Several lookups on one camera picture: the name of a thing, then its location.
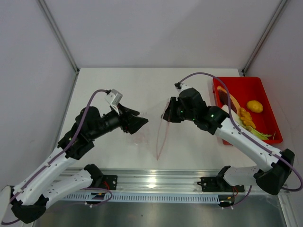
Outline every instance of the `toy vegetable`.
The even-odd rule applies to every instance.
[[[218,86],[217,90],[218,90],[220,101],[223,104],[227,105],[228,104],[227,91],[221,86]],[[240,117],[241,116],[241,114],[240,114],[241,107],[240,107],[238,101],[234,98],[234,96],[232,96],[231,94],[229,94],[229,95],[231,97],[231,109]]]
[[[225,112],[229,112],[228,110],[228,106],[227,105],[224,105],[222,107],[222,109],[225,111]],[[258,132],[257,130],[255,130],[254,128],[252,128],[251,126],[245,126],[243,124],[243,121],[240,119],[240,117],[232,110],[232,118],[239,124],[241,125],[243,128],[245,128],[247,131],[249,131],[251,134],[257,136],[260,140],[268,140],[269,137],[271,137],[271,135],[266,135],[266,134],[263,134],[261,132]]]
[[[243,121],[245,126],[251,126],[253,129],[256,129],[255,123],[252,121],[252,117],[249,112],[247,112],[244,108],[240,108],[241,117],[240,119]]]
[[[249,101],[246,106],[249,110],[255,113],[260,113],[263,111],[262,104],[256,100]]]

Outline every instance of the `red plastic bin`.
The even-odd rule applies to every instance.
[[[283,141],[281,132],[279,130],[278,124],[274,113],[270,107],[269,101],[267,99],[265,90],[263,88],[262,82],[258,77],[219,77],[223,83],[228,87],[230,94],[239,102],[241,107],[244,107],[250,112],[253,122],[256,125],[256,130],[264,133],[274,135],[276,132],[274,140],[264,140],[268,144],[281,143]],[[217,87],[222,86],[222,84],[213,79],[214,83],[214,98],[216,105],[222,107],[223,103],[220,102]],[[250,100],[257,100],[263,105],[263,111],[261,113],[254,113],[246,107],[246,103]]]

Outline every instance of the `white backdrop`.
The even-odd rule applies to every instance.
[[[0,1],[0,42],[2,189],[51,152],[75,74],[34,0]],[[15,219],[9,208],[4,221]]]
[[[80,68],[244,67],[280,0],[47,0]]]
[[[262,79],[284,139],[280,147],[295,152],[295,167],[303,175],[302,12],[302,1],[290,1],[248,75]],[[297,186],[298,180],[292,174],[289,187]],[[302,201],[302,191],[292,194],[299,226],[303,225]]]

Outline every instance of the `robotic arm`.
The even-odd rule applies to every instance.
[[[60,182],[53,182],[67,167],[81,159],[94,147],[94,140],[102,135],[121,128],[123,132],[134,134],[148,120],[138,117],[138,111],[128,109],[120,104],[122,94],[116,90],[107,91],[106,101],[111,111],[100,116],[96,107],[90,106],[84,122],[84,109],[76,117],[71,130],[58,142],[58,147],[27,179],[11,187],[11,205],[15,216],[25,223],[30,223],[41,217],[47,208],[62,197],[82,188],[102,188],[103,174],[94,164],[87,165],[79,173]],[[62,152],[72,140],[76,130],[81,127],[76,140]]]
[[[243,168],[225,166],[216,177],[216,185],[220,190],[225,191],[236,185],[258,185],[267,193],[277,195],[291,170],[274,154],[293,165],[294,153],[289,149],[281,151],[274,148],[250,133],[244,136],[234,127],[227,112],[217,106],[207,106],[194,88],[182,83],[175,84],[175,87],[179,96],[170,98],[164,120],[173,123],[192,121],[199,129],[233,144],[257,164]],[[268,148],[272,154],[265,152],[253,141]]]

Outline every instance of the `white table surface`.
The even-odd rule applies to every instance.
[[[72,167],[94,163],[99,168],[218,170],[223,166],[253,166],[254,162],[233,146],[199,130],[192,122],[171,123],[160,159],[156,159],[156,138],[166,100],[178,93],[174,87],[180,79],[193,72],[208,72],[220,77],[238,77],[237,69],[176,68],[82,68],[78,76],[61,137],[71,129],[75,117],[97,89],[116,89],[123,94],[121,104],[140,111],[149,123],[134,135],[116,129],[95,140],[95,147]],[[196,75],[185,81],[201,93],[208,105],[214,105],[212,79]],[[105,93],[95,96],[92,105],[100,114],[110,111]],[[160,129],[163,141],[166,122]]]

